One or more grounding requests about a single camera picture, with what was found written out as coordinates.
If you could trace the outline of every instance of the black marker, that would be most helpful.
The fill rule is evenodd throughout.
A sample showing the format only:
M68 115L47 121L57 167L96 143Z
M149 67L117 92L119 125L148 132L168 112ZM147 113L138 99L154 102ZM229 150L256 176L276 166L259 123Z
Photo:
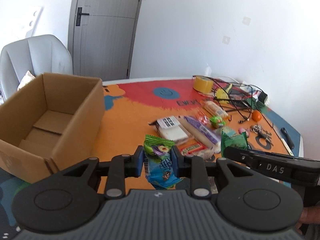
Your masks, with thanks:
M294 148L294 143L293 143L293 141L291 140L289 134L287 133L287 130L286 130L284 127L282 127L282 128L280 129L280 131L284 134L284 136L285 136L285 138L286 138L286 141L287 141L287 144L288 144L289 148L292 150L292 149Z

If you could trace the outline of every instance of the green snack package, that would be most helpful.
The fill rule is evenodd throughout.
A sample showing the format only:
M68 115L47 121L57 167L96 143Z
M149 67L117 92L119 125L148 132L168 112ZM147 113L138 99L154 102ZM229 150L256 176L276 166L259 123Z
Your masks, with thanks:
M218 128L218 129L214 130L214 132L215 132L217 135L220 135L220 136L221 136L221 134L222 134L222 131L223 131L226 135L228 135L229 137L234 136L234 135L237 134L236 131L233 130L232 128L230 128L229 126L220 127L220 128Z
M146 179L155 189L168 189L180 182L172 169L171 147L174 141L146 135L144 141L144 169Z
M242 134L229 137L222 131L222 134L221 134L221 156L222 157L224 157L223 155L224 149L228 146L247 150L248 149L247 134L243 132Z
M223 118L218 115L214 115L209 120L211 122L212 127L214 128L220 128L226 125L226 122L223 120Z

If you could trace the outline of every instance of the purple package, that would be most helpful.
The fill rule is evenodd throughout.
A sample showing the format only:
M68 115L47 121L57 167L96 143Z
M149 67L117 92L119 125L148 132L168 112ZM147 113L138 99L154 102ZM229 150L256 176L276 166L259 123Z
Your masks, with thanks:
M221 137L215 134L213 131L211 131L206 126L202 125L198 120L192 118L191 116L185 116L184 119L187 120L189 124L191 124L194 128L196 128L198 131L203 133L213 144L217 144L221 142Z

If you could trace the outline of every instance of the white chair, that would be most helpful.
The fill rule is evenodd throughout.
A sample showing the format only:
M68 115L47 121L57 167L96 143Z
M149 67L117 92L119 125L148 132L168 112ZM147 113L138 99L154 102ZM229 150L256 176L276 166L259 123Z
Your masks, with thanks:
M4 100L17 91L28 70L34 76L44 72L72 75L72 59L53 35L30 37L4 46L0 54L0 91Z

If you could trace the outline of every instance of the barcode label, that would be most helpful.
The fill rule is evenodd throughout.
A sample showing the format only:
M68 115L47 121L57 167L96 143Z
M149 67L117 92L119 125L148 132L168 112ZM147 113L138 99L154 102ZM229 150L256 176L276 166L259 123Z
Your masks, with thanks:
M157 122L163 129L171 128L180 124L174 116L158 119Z
M143 164L144 164L144 172L147 175L149 174L149 164L148 164L148 158L146 156L144 156Z

